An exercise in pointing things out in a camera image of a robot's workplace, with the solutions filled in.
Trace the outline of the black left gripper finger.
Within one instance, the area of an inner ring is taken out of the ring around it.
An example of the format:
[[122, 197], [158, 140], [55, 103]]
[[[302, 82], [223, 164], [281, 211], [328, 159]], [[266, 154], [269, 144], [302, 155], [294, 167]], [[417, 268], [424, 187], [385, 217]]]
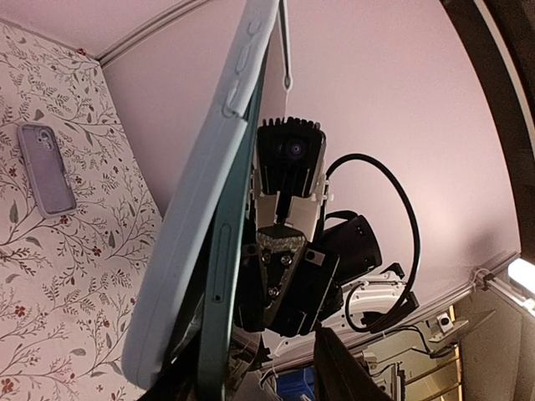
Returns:
[[315, 330], [313, 369], [317, 400], [392, 399], [375, 384], [330, 327], [318, 327]]

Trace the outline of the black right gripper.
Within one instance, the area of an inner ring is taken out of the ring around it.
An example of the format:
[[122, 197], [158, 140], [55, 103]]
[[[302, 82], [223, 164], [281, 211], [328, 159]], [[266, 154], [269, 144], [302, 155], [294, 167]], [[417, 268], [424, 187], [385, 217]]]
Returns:
[[285, 225], [246, 232], [233, 311], [237, 327], [307, 335], [341, 309], [344, 284], [381, 265], [366, 218], [352, 211], [332, 216], [341, 222], [313, 242]]

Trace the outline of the light blue silicone phone case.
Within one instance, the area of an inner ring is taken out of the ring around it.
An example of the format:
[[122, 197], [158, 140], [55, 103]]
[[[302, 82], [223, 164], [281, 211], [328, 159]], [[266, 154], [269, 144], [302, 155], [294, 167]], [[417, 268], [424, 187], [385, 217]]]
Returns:
[[246, 2], [207, 116], [167, 206], [122, 355], [125, 378], [140, 388], [157, 380], [223, 186], [253, 126], [245, 113], [277, 14], [276, 1]]

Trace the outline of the lilac silicone phone case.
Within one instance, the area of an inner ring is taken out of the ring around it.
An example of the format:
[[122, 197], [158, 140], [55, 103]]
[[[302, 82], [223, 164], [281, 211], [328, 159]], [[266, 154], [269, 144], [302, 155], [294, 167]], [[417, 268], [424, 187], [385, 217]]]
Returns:
[[40, 215], [51, 218], [74, 211], [77, 202], [54, 131], [47, 125], [23, 124], [18, 143]]

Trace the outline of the black phone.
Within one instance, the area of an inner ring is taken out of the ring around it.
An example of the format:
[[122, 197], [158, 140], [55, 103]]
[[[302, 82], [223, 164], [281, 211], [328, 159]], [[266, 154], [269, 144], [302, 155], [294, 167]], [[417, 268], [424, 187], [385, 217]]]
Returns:
[[196, 374], [199, 400], [225, 398], [242, 228], [263, 84], [261, 77], [252, 92], [246, 109], [245, 133], [215, 213]]

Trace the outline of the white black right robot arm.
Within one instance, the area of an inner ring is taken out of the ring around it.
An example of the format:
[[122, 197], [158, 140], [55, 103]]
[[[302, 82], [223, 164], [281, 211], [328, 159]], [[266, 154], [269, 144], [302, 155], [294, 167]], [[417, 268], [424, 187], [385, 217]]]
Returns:
[[263, 338], [278, 336], [267, 342], [271, 358], [310, 347], [319, 327], [342, 335], [381, 332], [419, 306], [400, 264], [381, 268], [379, 243], [364, 216], [327, 217], [338, 224], [316, 241], [269, 226], [243, 247], [234, 323]]

